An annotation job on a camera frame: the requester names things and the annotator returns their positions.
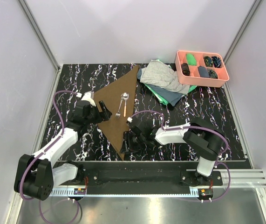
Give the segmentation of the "silver fork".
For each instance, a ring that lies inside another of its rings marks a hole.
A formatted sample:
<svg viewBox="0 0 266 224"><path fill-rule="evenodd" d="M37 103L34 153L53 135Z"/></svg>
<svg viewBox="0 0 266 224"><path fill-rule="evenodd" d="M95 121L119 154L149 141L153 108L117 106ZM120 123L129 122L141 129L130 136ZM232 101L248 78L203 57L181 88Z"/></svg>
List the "silver fork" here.
<svg viewBox="0 0 266 224"><path fill-rule="evenodd" d="M121 95L121 99L120 99L120 104L119 104L119 107L118 107L118 111L115 114L115 118L116 119L120 118L120 116L121 116L120 110L121 110L122 103L123 103L123 94Z"/></svg>

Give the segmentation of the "wooden handled spoon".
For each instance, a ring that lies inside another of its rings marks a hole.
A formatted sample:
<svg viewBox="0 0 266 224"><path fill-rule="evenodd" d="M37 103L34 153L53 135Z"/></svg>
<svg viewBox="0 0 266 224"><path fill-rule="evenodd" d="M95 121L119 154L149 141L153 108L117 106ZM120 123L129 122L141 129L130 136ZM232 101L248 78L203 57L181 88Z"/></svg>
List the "wooden handled spoon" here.
<svg viewBox="0 0 266 224"><path fill-rule="evenodd" d="M127 111L127 100L129 99L129 93L124 93L123 94L123 99L124 99L124 111L123 111L123 116L126 117L126 111Z"/></svg>

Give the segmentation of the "brown cloth napkin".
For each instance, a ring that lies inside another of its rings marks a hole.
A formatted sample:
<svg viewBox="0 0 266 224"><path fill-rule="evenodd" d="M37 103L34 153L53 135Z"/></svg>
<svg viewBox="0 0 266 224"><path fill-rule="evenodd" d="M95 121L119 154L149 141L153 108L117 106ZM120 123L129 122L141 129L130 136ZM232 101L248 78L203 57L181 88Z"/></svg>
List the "brown cloth napkin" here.
<svg viewBox="0 0 266 224"><path fill-rule="evenodd" d="M112 112L110 120L98 124L98 127L122 160L124 154L120 153L120 150L123 143L123 133L129 130L126 121L134 112L138 71L139 66L136 65L128 73L94 93L96 104L99 105L99 101L103 101L108 110ZM130 96L127 100L126 117L123 116L123 100L120 110L121 116L116 119L115 114L118 111L121 95L124 93L129 93Z"/></svg>

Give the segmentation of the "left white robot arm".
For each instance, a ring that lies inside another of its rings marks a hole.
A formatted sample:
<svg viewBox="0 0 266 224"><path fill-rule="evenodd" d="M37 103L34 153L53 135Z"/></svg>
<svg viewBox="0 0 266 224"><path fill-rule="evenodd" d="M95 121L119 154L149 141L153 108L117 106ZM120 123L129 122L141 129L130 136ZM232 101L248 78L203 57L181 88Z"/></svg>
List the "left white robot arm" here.
<svg viewBox="0 0 266 224"><path fill-rule="evenodd" d="M108 121L111 116L103 101L99 101L99 105L91 99L78 101L66 127L57 136L33 155L24 154L20 157L14 191L44 201L54 187L66 181L81 184L84 173L79 165L74 162L56 168L54 165L84 135L87 126Z"/></svg>

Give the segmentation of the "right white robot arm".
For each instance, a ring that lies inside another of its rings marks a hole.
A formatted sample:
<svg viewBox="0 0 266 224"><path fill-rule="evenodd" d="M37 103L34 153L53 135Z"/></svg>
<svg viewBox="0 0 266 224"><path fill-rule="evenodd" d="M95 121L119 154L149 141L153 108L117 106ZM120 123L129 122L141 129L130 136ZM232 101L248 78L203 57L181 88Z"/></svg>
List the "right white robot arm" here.
<svg viewBox="0 0 266 224"><path fill-rule="evenodd" d="M123 133L121 153L130 154L145 149L182 143L189 145L199 155L199 162L195 173L197 183L206 185L212 179L212 170L218 156L227 150L229 145L225 134L209 122L195 119L192 122L171 127L149 127L141 123L130 125L130 129Z"/></svg>

